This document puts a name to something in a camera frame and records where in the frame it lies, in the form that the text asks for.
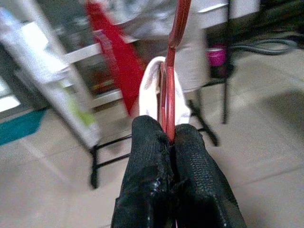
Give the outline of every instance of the red metal bar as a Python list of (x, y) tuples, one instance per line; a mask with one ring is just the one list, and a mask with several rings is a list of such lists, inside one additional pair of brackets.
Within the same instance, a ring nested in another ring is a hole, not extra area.
[(172, 31), (169, 34), (168, 53), (161, 66), (160, 119), (170, 143), (175, 135), (175, 48), (180, 44), (187, 23), (191, 0), (179, 0), (176, 6)]

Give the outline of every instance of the black cable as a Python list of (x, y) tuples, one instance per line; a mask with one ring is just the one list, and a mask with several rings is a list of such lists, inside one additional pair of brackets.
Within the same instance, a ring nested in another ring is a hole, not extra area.
[[(266, 49), (262, 47), (258, 47), (258, 45), (261, 44), (284, 44), (287, 46), (285, 49)], [(276, 55), (282, 55), (286, 54), (288, 52), (291, 52), (294, 48), (297, 47), (297, 43), (288, 40), (288, 39), (262, 39), (259, 41), (256, 41), (250, 45), (232, 45), (230, 46), (231, 50), (241, 50), (241, 51), (249, 51), (249, 52), (254, 52), (262, 55), (271, 55), (271, 56), (276, 56)]]

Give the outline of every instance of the black metal frame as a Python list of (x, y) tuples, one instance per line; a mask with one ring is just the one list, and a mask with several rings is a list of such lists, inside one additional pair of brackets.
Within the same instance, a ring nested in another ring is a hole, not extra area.
[[(218, 140), (217, 136), (215, 135), (215, 133), (213, 133), (213, 131), (209, 128), (209, 126), (205, 123), (205, 121), (201, 117), (200, 109), (194, 107), (192, 101), (189, 101), (189, 105), (190, 105), (190, 108), (192, 110), (192, 115), (195, 116), (202, 125), (202, 128), (198, 129), (198, 131), (205, 131), (208, 134), (208, 136), (210, 137), (210, 139), (212, 140), (213, 144), (215, 146), (218, 146), (219, 145), (219, 140)], [(115, 140), (110, 141), (110, 142), (106, 142), (106, 143), (101, 144), (101, 145), (96, 145), (90, 150), (90, 153), (92, 155), (92, 173), (91, 173), (90, 183), (91, 183), (91, 186), (93, 187), (93, 189), (97, 189), (98, 185), (99, 185), (98, 184), (98, 169), (99, 168), (102, 168), (106, 165), (109, 165), (109, 164), (112, 164), (114, 162), (120, 161), (122, 159), (128, 158), (130, 156), (130, 153), (127, 153), (127, 154), (124, 154), (124, 155), (119, 156), (117, 158), (114, 158), (114, 159), (111, 159), (111, 160), (108, 160), (106, 162), (98, 164), (98, 150), (100, 150), (100, 149), (102, 149), (102, 148), (104, 148), (108, 145), (111, 145), (113, 143), (117, 143), (117, 142), (129, 139), (131, 137), (132, 137), (132, 135), (130, 134), (130, 135), (124, 136), (122, 138), (115, 139)]]

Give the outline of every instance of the blue mat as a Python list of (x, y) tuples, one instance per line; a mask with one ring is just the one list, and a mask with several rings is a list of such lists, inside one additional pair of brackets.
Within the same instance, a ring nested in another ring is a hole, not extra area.
[(0, 124), (0, 145), (33, 134), (40, 126), (46, 110), (33, 111)]

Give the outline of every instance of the white cloth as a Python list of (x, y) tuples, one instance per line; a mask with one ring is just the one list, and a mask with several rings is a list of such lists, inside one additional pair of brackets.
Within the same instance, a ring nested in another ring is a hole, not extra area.
[[(139, 115), (149, 115), (157, 120), (158, 99), (160, 80), (160, 66), (165, 61), (165, 57), (155, 57), (148, 64), (139, 89)], [(185, 98), (174, 72), (175, 81), (175, 125), (187, 124), (190, 119), (190, 109), (185, 104)]]

